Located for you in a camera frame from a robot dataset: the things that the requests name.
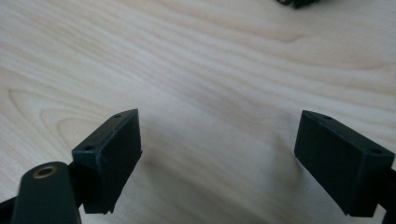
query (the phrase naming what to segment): wooden table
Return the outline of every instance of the wooden table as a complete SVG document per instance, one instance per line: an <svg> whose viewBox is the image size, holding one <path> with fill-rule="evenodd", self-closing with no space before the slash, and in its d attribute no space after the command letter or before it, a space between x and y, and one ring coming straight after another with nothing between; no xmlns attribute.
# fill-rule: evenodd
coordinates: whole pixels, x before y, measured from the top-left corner
<svg viewBox="0 0 396 224"><path fill-rule="evenodd" d="M83 223L380 223L294 158L303 109L396 152L396 2L0 2L0 200L138 108L141 161Z"/></svg>

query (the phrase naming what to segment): light wood surface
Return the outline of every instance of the light wood surface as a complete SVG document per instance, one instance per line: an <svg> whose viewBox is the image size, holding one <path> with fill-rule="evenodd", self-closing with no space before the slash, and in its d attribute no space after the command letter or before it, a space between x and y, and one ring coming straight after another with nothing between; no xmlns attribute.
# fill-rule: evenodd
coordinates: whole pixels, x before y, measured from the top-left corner
<svg viewBox="0 0 396 224"><path fill-rule="evenodd" d="M143 157L83 223L380 223L345 217L293 148L307 109L396 152L395 24L391 0L3 0L0 200L138 108Z"/></svg>

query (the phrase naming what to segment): wood grain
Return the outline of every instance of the wood grain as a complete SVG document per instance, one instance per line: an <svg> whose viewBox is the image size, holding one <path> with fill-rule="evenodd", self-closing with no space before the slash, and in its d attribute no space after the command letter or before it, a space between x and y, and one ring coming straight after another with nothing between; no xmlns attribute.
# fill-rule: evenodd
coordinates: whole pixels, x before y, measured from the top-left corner
<svg viewBox="0 0 396 224"><path fill-rule="evenodd" d="M143 157L83 223L380 223L345 217L293 156L303 109L396 152L396 2L0 2L0 200L109 116Z"/></svg>

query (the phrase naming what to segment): dark object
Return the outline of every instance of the dark object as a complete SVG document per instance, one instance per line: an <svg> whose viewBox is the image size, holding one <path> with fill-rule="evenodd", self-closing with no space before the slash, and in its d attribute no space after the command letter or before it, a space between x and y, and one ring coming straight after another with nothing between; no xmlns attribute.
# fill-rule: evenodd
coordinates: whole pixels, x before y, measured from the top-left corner
<svg viewBox="0 0 396 224"><path fill-rule="evenodd" d="M276 1L285 6L289 5L290 3L293 3L294 8L300 8L300 7L309 6L313 3L317 3L320 0L276 0Z"/></svg>
<svg viewBox="0 0 396 224"><path fill-rule="evenodd" d="M80 223L82 203L86 213L113 212L141 153L137 109L119 113L73 149L70 165L28 171L18 196L0 203L0 223Z"/></svg>
<svg viewBox="0 0 396 224"><path fill-rule="evenodd" d="M372 217L380 203L394 218L394 154L328 116L303 111L294 153L346 215Z"/></svg>

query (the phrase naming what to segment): mounting hole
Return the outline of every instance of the mounting hole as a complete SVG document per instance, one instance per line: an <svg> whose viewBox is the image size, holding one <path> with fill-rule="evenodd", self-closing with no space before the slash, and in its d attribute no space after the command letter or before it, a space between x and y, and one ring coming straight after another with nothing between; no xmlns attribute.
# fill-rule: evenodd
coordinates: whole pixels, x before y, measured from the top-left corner
<svg viewBox="0 0 396 224"><path fill-rule="evenodd" d="M379 150L378 148L369 148L369 150L370 150L371 152L375 153L375 154L381 154L381 153L382 153L382 151Z"/></svg>
<svg viewBox="0 0 396 224"><path fill-rule="evenodd" d="M84 147L84 149L85 149L86 151L91 151L91 150L94 149L94 148L95 148L95 146L92 146L92 145L87 145L87 146Z"/></svg>
<svg viewBox="0 0 396 224"><path fill-rule="evenodd" d="M45 166L33 173L33 178L35 179L42 179L45 177L48 177L50 175L53 175L58 171L58 168L56 166Z"/></svg>

